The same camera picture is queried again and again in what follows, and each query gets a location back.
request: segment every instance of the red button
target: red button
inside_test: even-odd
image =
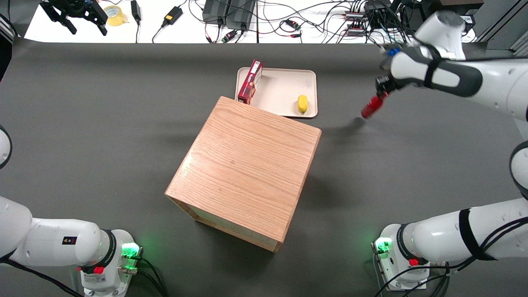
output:
[[[104,267],[100,267],[100,266],[99,266],[99,267],[95,267],[95,268],[93,269],[93,273],[95,273],[95,274],[102,274],[102,272],[103,272],[104,270],[105,270]]]
[[[416,260],[416,259],[411,259],[411,260],[409,260],[409,265],[411,265],[411,266],[418,266],[418,260]]]

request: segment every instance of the green led light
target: green led light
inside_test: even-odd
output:
[[[121,255],[135,257],[139,254],[139,246],[136,243],[126,243],[121,246]]]
[[[380,237],[375,242],[374,245],[378,249],[378,253],[384,254],[389,251],[392,246],[392,239],[387,237]]]

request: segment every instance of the yellow sponge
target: yellow sponge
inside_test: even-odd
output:
[[[302,114],[308,110],[308,97],[305,95],[300,95],[297,98],[297,109]]]

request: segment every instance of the yellow object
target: yellow object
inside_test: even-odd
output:
[[[300,95],[297,98],[297,109],[302,114],[308,110],[308,97],[305,95]]]
[[[123,11],[119,6],[110,5],[104,10],[106,15],[108,15],[106,23],[109,26],[120,26],[127,22],[127,17],[123,14]]]

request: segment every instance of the white table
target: white table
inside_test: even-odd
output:
[[[262,34],[266,32],[272,32],[279,26],[281,20],[285,20],[288,17],[298,16],[295,12],[287,7],[271,4],[272,1],[280,2],[282,4],[289,5],[296,10],[301,10],[305,7],[316,5],[319,3],[325,2],[325,0],[269,0],[268,3],[258,2],[256,5],[254,13],[259,13],[260,18],[267,18],[269,20],[276,21],[263,21],[259,20],[259,35],[260,43],[300,43],[300,38],[290,38],[280,36],[278,34]],[[152,37],[160,28],[160,25],[163,21],[165,14],[170,11],[174,6],[180,5],[183,0],[137,0],[139,6],[142,10],[142,22],[139,30],[139,43],[151,43]],[[365,1],[360,1],[359,6],[363,7]],[[209,24],[207,26],[204,23],[197,20],[192,14],[194,14],[199,19],[202,19],[202,11],[199,8],[199,5],[203,7],[205,0],[188,0],[184,5],[182,5],[183,15],[176,21],[174,25],[167,26],[164,28],[161,33],[156,37],[156,43],[207,43],[205,39],[204,30],[207,29],[209,36],[212,39],[216,38],[218,33],[218,26],[214,24]],[[319,24],[323,21],[328,11],[334,7],[337,3],[326,3],[317,5],[313,8],[303,10],[302,16],[313,23]],[[113,5],[110,2],[100,3],[102,8],[105,8],[109,5]],[[343,6],[350,6],[350,4],[343,3]],[[44,10],[40,6],[35,11],[33,20],[26,32],[25,38],[41,41],[41,42],[75,42],[75,43],[134,43],[136,39],[136,30],[137,25],[134,21],[134,18],[131,15],[130,9],[130,0],[123,0],[118,4],[121,7],[123,13],[128,18],[128,23],[125,23],[121,26],[112,27],[107,25],[108,34],[103,36],[97,27],[86,20],[79,18],[69,18],[73,25],[77,28],[76,35],[73,35],[59,23],[53,23],[50,21],[48,16],[45,14]],[[344,13],[346,8],[338,7],[332,10],[332,14],[341,14]],[[302,23],[298,18],[294,18],[294,21]],[[328,19],[326,22],[326,28],[328,32],[321,33],[315,27],[308,24],[304,24],[302,27],[303,43],[337,43],[340,39],[339,33],[346,27],[346,22],[344,24],[344,16],[334,15],[332,18]],[[290,27],[283,25],[285,29],[290,29]],[[253,16],[251,20],[250,30],[257,30],[257,18]],[[223,27],[220,31],[221,39],[225,34],[230,32],[231,29]],[[371,39],[368,40],[368,43],[373,43],[374,40],[376,43],[391,43],[395,40],[397,42],[402,42],[402,37],[400,34],[394,34],[392,38],[389,38],[383,30],[375,30],[376,32],[371,34]],[[293,33],[283,32],[278,30],[282,35],[290,35]],[[463,37],[464,42],[470,42],[475,38],[475,32],[471,30],[465,37]],[[345,37],[340,43],[365,43],[365,36],[359,37]],[[256,43],[257,34],[256,32],[245,32],[243,37],[240,39],[239,43]]]

